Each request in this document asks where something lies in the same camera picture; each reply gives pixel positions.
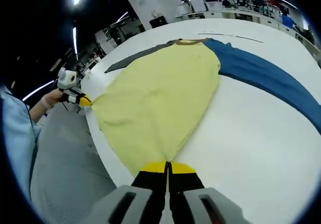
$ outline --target ceiling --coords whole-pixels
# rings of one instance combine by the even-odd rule
[[[18,94],[53,79],[49,69],[72,47],[75,22],[81,49],[123,13],[134,14],[127,0],[81,0],[76,9],[72,0],[9,0],[6,6],[6,62],[21,79]]]

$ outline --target cloth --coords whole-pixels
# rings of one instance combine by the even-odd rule
[[[133,176],[146,163],[174,158],[204,114],[219,69],[202,42],[180,42],[134,60],[92,103],[101,131]]]
[[[290,74],[254,54],[234,48],[214,39],[204,39],[203,44],[220,60],[220,75],[231,77],[260,88],[303,114],[321,134],[321,106],[314,97]],[[137,53],[113,64],[106,72],[126,67],[134,59],[148,54],[148,50]]]
[[[4,135],[9,160],[17,182],[30,201],[30,172],[36,141],[41,127],[31,122],[26,105],[10,91],[0,89],[3,99]]]

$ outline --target yellow shirt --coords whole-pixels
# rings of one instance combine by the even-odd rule
[[[133,176],[174,158],[206,111],[219,69],[203,43],[174,44],[134,60],[93,102],[99,128]]]

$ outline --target shirt sleeve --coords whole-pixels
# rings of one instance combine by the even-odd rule
[[[23,102],[2,91],[5,146],[16,180],[30,201],[30,172],[40,126],[32,122]]]

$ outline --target person's arm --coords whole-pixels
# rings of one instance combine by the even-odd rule
[[[46,113],[46,111],[53,105],[59,102],[62,97],[62,92],[58,89],[46,94],[30,111],[31,119],[37,123],[39,119]]]

